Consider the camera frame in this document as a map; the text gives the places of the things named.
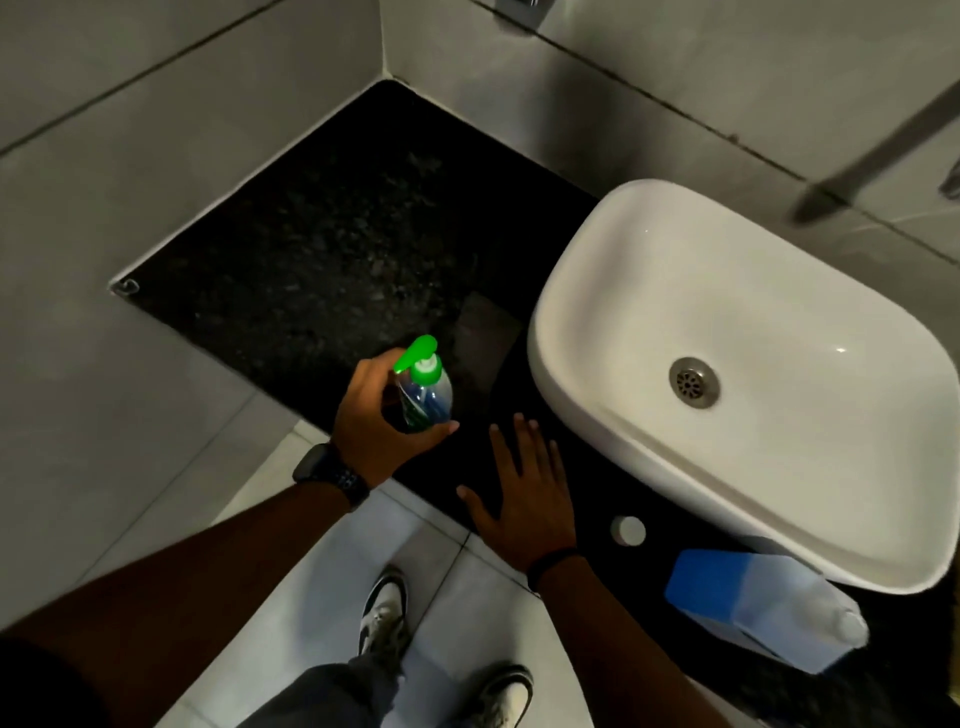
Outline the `person's right shoe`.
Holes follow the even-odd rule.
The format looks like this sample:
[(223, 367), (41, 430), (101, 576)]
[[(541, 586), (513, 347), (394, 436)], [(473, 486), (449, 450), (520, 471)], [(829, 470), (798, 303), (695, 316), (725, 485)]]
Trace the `person's right shoe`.
[(534, 697), (531, 671), (518, 663), (488, 677), (460, 718), (461, 728), (520, 728)]

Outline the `person's right hand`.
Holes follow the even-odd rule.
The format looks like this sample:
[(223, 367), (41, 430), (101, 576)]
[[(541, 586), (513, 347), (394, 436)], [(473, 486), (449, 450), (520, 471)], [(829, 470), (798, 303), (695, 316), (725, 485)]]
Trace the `person's right hand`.
[[(520, 457), (515, 428), (513, 434), (515, 453)], [(565, 464), (558, 443), (547, 440), (537, 422), (537, 480), (523, 482), (520, 458), (514, 458), (503, 431), (492, 425), (488, 437), (502, 496), (499, 515), (494, 516), (499, 534), (479, 536), (513, 570), (526, 575), (533, 562), (546, 553), (578, 548)]]

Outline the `metal sink drain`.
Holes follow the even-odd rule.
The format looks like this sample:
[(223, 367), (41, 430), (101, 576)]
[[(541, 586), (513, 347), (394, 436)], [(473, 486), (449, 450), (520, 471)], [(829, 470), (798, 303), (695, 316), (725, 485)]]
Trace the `metal sink drain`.
[(718, 374), (704, 360), (685, 356), (676, 359), (668, 371), (674, 395), (688, 407), (707, 410), (719, 402), (722, 384)]

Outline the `person's left shoe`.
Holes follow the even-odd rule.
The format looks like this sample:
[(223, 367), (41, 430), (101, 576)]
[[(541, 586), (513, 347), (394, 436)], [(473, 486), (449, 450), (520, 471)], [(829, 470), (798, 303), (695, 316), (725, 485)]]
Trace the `person's left shoe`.
[(403, 572), (388, 564), (374, 582), (361, 617), (358, 655), (398, 667), (411, 643), (409, 590)]

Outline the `black smartwatch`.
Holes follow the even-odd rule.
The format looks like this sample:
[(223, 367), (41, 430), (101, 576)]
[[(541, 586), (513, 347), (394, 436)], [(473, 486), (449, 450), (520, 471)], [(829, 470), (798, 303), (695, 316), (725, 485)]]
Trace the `black smartwatch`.
[(331, 443), (313, 445), (292, 472), (294, 483), (326, 483), (346, 498), (353, 512), (364, 504), (371, 489), (367, 481), (343, 460)]

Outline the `person's shoe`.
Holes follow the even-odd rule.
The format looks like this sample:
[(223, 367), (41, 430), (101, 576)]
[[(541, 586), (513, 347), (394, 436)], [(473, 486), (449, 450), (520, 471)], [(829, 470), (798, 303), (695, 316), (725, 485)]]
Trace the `person's shoe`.
[(374, 582), (361, 617), (358, 655), (398, 667), (411, 643), (409, 590), (403, 572), (388, 564)]
[(531, 671), (518, 663), (488, 677), (460, 718), (461, 728), (520, 728), (534, 697)]

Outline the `black wristband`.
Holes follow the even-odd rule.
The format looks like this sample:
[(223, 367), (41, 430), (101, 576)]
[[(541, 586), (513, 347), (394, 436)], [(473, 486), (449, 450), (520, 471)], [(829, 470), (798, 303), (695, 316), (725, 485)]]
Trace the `black wristband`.
[(526, 583), (529, 592), (538, 595), (541, 580), (551, 569), (570, 558), (580, 555), (581, 552), (578, 547), (569, 546), (554, 549), (534, 560), (533, 564), (526, 570)]

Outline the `white ceramic sink basin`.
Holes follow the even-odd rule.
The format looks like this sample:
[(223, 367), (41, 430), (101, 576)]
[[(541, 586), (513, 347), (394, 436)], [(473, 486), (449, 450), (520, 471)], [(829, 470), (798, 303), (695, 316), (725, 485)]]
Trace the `white ceramic sink basin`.
[[(759, 552), (909, 595), (960, 538), (960, 375), (873, 289), (697, 192), (615, 188), (546, 284), (528, 358), (585, 443)], [(669, 385), (705, 361), (706, 410)]]

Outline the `person's left hand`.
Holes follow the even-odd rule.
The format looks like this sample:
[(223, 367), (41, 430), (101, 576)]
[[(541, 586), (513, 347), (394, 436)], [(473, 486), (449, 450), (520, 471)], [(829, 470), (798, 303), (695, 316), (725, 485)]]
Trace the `person's left hand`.
[(395, 429), (383, 415), (383, 396), (395, 391), (393, 367), (403, 348), (394, 347), (356, 365), (339, 404), (330, 444), (346, 465), (364, 479), (370, 490), (390, 480), (411, 459), (398, 457)]

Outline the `person's left forearm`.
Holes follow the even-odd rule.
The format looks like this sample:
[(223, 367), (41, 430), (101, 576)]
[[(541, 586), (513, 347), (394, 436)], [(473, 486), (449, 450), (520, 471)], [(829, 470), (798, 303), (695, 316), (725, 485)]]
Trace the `person's left forearm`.
[(0, 631), (0, 728), (154, 728), (351, 509), (299, 483)]

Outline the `blue and white plastic bottle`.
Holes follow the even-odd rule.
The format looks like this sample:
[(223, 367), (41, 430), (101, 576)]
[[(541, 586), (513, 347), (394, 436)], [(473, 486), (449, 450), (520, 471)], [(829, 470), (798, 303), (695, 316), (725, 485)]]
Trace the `blue and white plastic bottle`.
[(858, 602), (789, 556), (686, 549), (664, 596), (718, 639), (805, 674), (870, 641)]

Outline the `green pump soap bottle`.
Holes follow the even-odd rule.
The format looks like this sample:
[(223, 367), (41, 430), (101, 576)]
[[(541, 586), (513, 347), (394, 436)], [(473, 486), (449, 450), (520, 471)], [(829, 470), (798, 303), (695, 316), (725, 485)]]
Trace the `green pump soap bottle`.
[(434, 336), (415, 338), (397, 358), (392, 371), (407, 431), (424, 432), (450, 422), (452, 384)]

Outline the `person's grey trouser leg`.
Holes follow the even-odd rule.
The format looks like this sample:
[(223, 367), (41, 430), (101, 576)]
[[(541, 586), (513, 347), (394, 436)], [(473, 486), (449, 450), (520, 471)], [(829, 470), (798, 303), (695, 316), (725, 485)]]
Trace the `person's grey trouser leg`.
[(368, 652), (313, 666), (237, 728), (381, 728), (402, 683), (402, 660)]

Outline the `person's right forearm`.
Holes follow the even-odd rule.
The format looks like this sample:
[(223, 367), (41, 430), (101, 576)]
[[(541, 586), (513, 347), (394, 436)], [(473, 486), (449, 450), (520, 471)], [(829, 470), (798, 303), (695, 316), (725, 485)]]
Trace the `person's right forearm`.
[(594, 728), (731, 728), (583, 556), (551, 565), (536, 587)]

